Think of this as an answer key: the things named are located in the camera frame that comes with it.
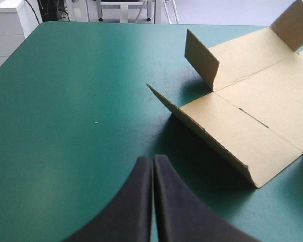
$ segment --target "white floor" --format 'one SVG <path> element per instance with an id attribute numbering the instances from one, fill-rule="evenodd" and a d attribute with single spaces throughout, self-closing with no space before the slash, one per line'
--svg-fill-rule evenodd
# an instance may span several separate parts
<path id="1" fill-rule="evenodd" d="M 96 2 L 87 0 L 90 20 L 97 22 Z M 224 25 L 270 25 L 293 0 L 176 0 L 176 6 L 181 24 L 224 24 Z M 77 20 L 80 19 L 78 0 L 74 7 Z M 167 3 L 169 14 L 175 23 L 171 3 Z M 168 24 L 165 10 L 162 9 L 162 23 Z M 138 10 L 129 10 L 129 22 L 133 23 Z M 118 22 L 119 10 L 104 9 L 104 22 Z M 146 20 L 146 10 L 143 11 L 139 23 L 152 23 Z M 0 57 L 0 66 L 7 57 Z"/>

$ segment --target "black cable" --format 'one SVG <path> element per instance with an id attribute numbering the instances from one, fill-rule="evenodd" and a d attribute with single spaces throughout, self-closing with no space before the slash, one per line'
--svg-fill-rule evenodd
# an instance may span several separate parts
<path id="1" fill-rule="evenodd" d="M 28 3 L 28 5 L 31 7 L 31 9 L 32 9 L 32 11 L 34 12 L 34 15 L 35 15 L 35 17 L 36 17 L 36 19 L 37 19 L 37 22 L 38 22 L 38 25 L 40 24 L 40 22 L 39 22 L 39 20 L 38 20 L 38 17 L 37 17 L 37 14 L 35 13 L 35 10 L 34 10 L 34 8 L 32 7 L 32 5 L 29 3 L 29 1 L 28 0 L 25 0 L 26 1 L 26 3 Z"/>

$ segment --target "cardboard flap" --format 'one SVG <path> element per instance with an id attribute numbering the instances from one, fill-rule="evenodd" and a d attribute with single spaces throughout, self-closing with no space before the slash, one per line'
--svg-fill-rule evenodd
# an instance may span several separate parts
<path id="1" fill-rule="evenodd" d="M 303 56 L 294 54 L 216 93 L 303 152 Z"/>
<path id="2" fill-rule="evenodd" d="M 185 58 L 190 62 L 207 85 L 213 89 L 214 78 L 217 74 L 219 61 L 189 30 L 186 33 Z"/>
<path id="3" fill-rule="evenodd" d="M 232 165 L 240 162 L 247 167 L 257 188 L 302 154 L 260 121 L 215 92 L 180 109 L 235 157 L 225 157 Z"/>
<path id="4" fill-rule="evenodd" d="M 181 120 L 189 129 L 197 134 L 201 139 L 206 141 L 214 150 L 216 150 L 222 157 L 228 160 L 231 165 L 234 166 L 244 177 L 252 182 L 256 187 L 261 187 L 263 184 L 257 184 L 252 179 L 248 166 L 242 164 L 235 156 L 233 156 L 225 147 L 223 147 L 217 140 L 215 140 L 205 129 L 194 121 L 189 115 L 187 115 L 181 108 L 169 101 L 161 93 L 159 93 L 152 86 L 147 84 L 153 94 L 159 99 L 159 101 L 171 111 L 179 120 Z"/>
<path id="5" fill-rule="evenodd" d="M 291 50 L 300 48 L 303 45 L 303 2 L 294 1 L 271 28 Z"/>

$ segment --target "chair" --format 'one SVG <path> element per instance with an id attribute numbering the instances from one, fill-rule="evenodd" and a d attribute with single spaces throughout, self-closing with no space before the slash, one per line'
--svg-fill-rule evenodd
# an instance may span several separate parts
<path id="1" fill-rule="evenodd" d="M 174 14 L 175 14 L 175 18 L 176 18 L 176 23 L 177 23 L 177 24 L 180 24 L 180 20 L 179 20 L 179 18 L 178 18 L 178 14 L 177 14 L 177 9 L 176 9 L 175 0 L 162 0 L 162 3 L 163 3 L 163 5 L 164 5 L 164 9 L 165 9 L 165 13 L 166 13 L 167 20 L 168 20 L 169 24 L 172 24 L 171 18 L 170 18 L 169 14 L 168 14 L 167 5 L 166 5 L 166 3 L 169 3 L 169 2 L 172 3 L 173 10 L 174 10 Z M 142 9 L 143 9 L 143 7 L 144 7 L 144 4 L 143 4 L 143 5 L 141 6 L 141 8 L 140 8 L 140 11 L 139 11 L 139 13 L 138 13 L 138 15 L 137 15 L 137 18 L 136 18 L 135 23 L 138 22 L 138 19 L 139 19 L 139 17 L 140 17 L 140 14 L 141 14 L 141 11 L 142 11 Z"/>
<path id="2" fill-rule="evenodd" d="M 147 8 L 147 21 L 151 20 L 152 16 L 152 0 L 96 0 L 97 17 L 99 21 L 103 21 L 102 9 L 120 9 L 120 23 L 128 23 L 128 9 Z"/>

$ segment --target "cardboard box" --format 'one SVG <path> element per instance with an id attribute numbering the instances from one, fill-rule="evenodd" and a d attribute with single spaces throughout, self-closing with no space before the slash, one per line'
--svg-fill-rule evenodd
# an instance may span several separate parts
<path id="1" fill-rule="evenodd" d="M 177 107 L 149 87 L 260 188 L 303 154 L 302 45 L 297 0 L 270 27 L 209 49 L 187 30 L 185 57 L 212 93 Z"/>

